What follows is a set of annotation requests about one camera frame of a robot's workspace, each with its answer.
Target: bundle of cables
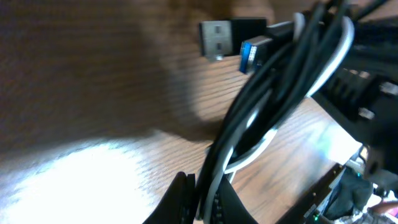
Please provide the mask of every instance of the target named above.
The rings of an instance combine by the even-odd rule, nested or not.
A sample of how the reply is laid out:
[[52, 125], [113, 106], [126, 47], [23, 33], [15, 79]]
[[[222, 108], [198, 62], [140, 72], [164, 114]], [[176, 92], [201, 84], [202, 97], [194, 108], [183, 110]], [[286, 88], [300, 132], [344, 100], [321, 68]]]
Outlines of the bundle of cables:
[[243, 86], [210, 147], [195, 189], [198, 218], [210, 220], [222, 176], [252, 162], [300, 102], [334, 73], [353, 43], [355, 22], [372, 11], [366, 10], [353, 21], [348, 2], [342, 0], [318, 2], [311, 11], [295, 14], [294, 38]]

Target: black usb plug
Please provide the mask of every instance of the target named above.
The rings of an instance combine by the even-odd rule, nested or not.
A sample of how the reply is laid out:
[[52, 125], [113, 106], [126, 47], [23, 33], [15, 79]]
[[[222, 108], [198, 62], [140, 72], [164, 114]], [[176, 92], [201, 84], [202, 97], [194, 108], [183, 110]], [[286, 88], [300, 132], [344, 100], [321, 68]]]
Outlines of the black usb plug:
[[266, 29], [265, 18], [202, 22], [199, 24], [201, 54], [211, 61], [239, 55], [243, 41], [264, 35]]

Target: wooden desk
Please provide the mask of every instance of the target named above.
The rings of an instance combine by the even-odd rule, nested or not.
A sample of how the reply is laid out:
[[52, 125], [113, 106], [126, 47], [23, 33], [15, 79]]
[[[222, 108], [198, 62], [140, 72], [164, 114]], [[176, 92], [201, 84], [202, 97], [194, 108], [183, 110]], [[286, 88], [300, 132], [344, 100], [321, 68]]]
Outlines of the wooden desk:
[[[228, 2], [3, 1], [0, 223], [140, 223], [178, 171], [197, 172], [247, 77], [238, 58], [199, 56], [196, 25], [273, 18]], [[353, 148], [344, 138], [307, 100], [234, 188], [272, 223]]]

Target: usb connector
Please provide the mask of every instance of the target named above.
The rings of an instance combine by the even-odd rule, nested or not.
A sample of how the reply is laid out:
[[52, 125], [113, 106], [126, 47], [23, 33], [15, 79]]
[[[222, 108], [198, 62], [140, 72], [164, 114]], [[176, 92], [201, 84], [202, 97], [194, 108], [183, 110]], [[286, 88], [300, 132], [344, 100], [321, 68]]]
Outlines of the usb connector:
[[250, 75], [262, 66], [267, 55], [267, 47], [272, 39], [266, 36], [251, 38], [242, 43], [239, 71]]
[[199, 25], [201, 53], [207, 59], [239, 55], [242, 42], [264, 35], [265, 18], [236, 18], [225, 21], [205, 21]]
[[221, 60], [233, 54], [230, 21], [205, 21], [199, 28], [203, 56], [209, 60]]

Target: screw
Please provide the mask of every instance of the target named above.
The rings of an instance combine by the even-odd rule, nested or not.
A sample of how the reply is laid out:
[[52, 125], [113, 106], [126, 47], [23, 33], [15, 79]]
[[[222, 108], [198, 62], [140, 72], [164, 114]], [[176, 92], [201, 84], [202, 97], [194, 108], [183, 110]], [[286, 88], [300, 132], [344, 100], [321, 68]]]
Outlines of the screw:
[[380, 91], [389, 95], [398, 95], [398, 86], [389, 82], [384, 82], [380, 85]]
[[359, 114], [361, 117], [366, 118], [366, 119], [373, 119], [373, 118], [374, 118], [374, 113], [373, 113], [372, 111], [369, 111], [369, 110], [366, 109], [366, 108], [360, 108], [360, 109], [358, 110], [358, 114]]

